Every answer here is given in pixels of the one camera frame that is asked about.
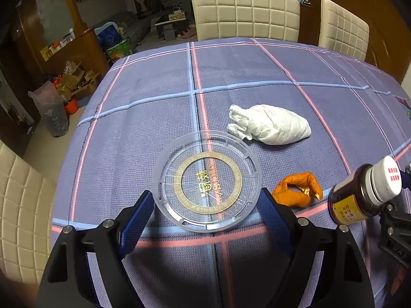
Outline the clear round plastic lid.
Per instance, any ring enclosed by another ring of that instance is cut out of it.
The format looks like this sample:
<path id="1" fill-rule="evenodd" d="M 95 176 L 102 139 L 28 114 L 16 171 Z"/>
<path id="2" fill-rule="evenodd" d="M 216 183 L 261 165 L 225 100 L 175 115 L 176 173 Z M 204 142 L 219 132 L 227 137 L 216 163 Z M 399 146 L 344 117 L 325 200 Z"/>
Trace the clear round plastic lid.
<path id="1" fill-rule="evenodd" d="M 195 131 L 170 142 L 153 167 L 157 208 L 179 228 L 209 234 L 250 215 L 262 188 L 257 154 L 222 131 Z"/>

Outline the orange bucket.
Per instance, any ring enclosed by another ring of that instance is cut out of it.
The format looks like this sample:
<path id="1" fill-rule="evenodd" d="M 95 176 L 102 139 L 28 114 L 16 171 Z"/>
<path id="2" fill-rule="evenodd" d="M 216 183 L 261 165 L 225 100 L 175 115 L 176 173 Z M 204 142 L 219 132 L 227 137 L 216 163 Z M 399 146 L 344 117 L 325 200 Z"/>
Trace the orange bucket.
<path id="1" fill-rule="evenodd" d="M 70 101 L 65 103 L 65 110 L 69 116 L 76 114 L 76 112 L 79 110 L 77 100 L 75 98 L 72 98 Z"/>

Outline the cream chair far right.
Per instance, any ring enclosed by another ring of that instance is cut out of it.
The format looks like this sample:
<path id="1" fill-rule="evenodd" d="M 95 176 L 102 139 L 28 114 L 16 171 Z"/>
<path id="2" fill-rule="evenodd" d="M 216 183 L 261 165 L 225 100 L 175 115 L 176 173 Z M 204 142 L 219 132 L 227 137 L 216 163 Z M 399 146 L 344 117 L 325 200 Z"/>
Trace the cream chair far right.
<path id="1" fill-rule="evenodd" d="M 365 61 L 369 25 L 332 0 L 321 0 L 318 46 Z"/>

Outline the cardboard boxes pile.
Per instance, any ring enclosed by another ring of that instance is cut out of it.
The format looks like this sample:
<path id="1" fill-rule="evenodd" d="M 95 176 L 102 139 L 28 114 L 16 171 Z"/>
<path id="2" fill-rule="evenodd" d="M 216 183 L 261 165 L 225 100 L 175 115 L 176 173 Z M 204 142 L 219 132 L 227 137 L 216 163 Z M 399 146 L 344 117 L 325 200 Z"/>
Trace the cardboard boxes pile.
<path id="1" fill-rule="evenodd" d="M 83 70 L 81 63 L 67 61 L 61 75 L 55 78 L 53 84 L 57 93 L 65 102 L 71 99 L 83 99 L 93 95 L 98 87 L 100 74 L 93 70 Z"/>

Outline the white tissue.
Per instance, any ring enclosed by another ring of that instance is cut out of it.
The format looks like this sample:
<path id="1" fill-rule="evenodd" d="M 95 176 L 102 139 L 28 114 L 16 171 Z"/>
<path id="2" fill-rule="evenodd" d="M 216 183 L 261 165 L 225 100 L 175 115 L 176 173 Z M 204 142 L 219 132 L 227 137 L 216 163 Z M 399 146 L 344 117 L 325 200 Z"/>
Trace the white tissue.
<path id="1" fill-rule="evenodd" d="M 309 122 L 302 116 L 267 104 L 248 109 L 232 104 L 227 132 L 244 140 L 257 140 L 266 145 L 288 145 L 311 135 Z"/>

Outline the cream chair left side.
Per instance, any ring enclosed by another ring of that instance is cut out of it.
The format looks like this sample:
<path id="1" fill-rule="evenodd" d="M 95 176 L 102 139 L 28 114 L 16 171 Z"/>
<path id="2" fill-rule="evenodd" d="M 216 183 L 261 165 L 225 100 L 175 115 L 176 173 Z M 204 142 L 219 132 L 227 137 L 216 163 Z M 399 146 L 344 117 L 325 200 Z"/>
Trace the cream chair left side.
<path id="1" fill-rule="evenodd" d="M 40 284 L 52 249 L 57 185 L 3 142 L 0 180 L 1 270 L 14 282 Z"/>

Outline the colourful shopping bag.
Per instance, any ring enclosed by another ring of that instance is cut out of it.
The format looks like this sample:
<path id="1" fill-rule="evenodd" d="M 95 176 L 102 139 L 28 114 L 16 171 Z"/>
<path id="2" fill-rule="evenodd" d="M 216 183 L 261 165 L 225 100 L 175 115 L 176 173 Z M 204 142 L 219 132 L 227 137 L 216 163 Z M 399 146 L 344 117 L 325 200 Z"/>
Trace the colourful shopping bag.
<path id="1" fill-rule="evenodd" d="M 110 47 L 107 50 L 107 54 L 108 54 L 108 57 L 112 59 L 112 61 L 117 61 L 123 57 L 131 55 L 132 48 L 131 48 L 131 41 L 129 37 L 127 37 L 126 39 L 123 39 L 121 42 L 114 45 L 113 47 Z"/>

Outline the grey plastic bag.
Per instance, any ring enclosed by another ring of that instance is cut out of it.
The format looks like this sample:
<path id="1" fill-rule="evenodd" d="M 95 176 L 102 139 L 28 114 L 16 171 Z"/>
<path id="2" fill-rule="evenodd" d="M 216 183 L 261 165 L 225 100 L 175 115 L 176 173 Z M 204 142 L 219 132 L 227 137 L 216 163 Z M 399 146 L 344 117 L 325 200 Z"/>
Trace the grey plastic bag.
<path id="1" fill-rule="evenodd" d="M 58 94 L 54 85 L 48 81 L 28 96 L 34 101 L 41 121 L 53 137 L 61 137 L 69 130 L 68 116 L 63 98 Z"/>

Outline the wooden cabinet divider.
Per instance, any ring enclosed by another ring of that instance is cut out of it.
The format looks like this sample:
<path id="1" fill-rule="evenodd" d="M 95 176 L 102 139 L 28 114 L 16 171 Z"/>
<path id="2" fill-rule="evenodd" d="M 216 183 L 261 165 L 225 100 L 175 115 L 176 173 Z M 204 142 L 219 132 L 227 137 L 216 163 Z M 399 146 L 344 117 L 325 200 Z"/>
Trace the wooden cabinet divider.
<path id="1" fill-rule="evenodd" d="M 85 71 L 93 70 L 101 77 L 109 70 L 109 64 L 93 29 L 88 29 L 64 45 L 60 42 L 57 45 L 55 42 L 40 50 L 40 63 L 44 73 L 62 74 L 67 62 L 81 65 Z"/>

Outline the brown medicine bottle white cap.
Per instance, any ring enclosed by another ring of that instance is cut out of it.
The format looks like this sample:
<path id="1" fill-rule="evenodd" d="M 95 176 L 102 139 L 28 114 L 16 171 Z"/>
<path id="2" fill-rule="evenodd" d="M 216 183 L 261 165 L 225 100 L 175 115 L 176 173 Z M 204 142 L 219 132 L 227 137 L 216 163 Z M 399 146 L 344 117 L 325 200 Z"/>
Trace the brown medicine bottle white cap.
<path id="1" fill-rule="evenodd" d="M 336 184 L 328 196 L 330 217 L 338 225 L 352 225 L 377 216 L 402 190 L 397 162 L 385 156 L 364 164 Z"/>

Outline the orange peel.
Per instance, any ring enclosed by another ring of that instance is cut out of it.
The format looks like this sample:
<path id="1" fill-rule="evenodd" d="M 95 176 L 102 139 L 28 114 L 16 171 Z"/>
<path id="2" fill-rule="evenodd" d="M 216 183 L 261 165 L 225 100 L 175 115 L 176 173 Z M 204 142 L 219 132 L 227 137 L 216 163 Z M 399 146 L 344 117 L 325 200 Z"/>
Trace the orange peel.
<path id="1" fill-rule="evenodd" d="M 293 174 L 282 179 L 272 192 L 278 204 L 291 208 L 306 208 L 314 200 L 323 199 L 323 190 L 311 172 Z"/>

